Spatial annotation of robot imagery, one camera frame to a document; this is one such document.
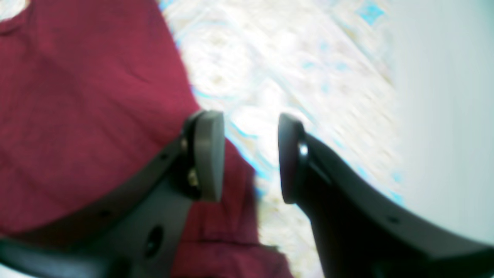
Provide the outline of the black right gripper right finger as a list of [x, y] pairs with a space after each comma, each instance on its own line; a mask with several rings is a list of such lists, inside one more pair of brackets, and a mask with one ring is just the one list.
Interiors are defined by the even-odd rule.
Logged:
[[284, 202], [308, 217], [327, 278], [492, 278], [493, 246], [404, 209], [329, 146], [282, 113], [277, 128]]

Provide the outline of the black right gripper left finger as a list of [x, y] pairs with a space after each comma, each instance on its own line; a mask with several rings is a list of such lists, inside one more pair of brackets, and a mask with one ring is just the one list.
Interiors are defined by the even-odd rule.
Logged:
[[223, 113], [194, 113], [123, 185], [64, 218], [1, 239], [1, 277], [168, 277], [191, 206], [221, 200], [224, 160]]

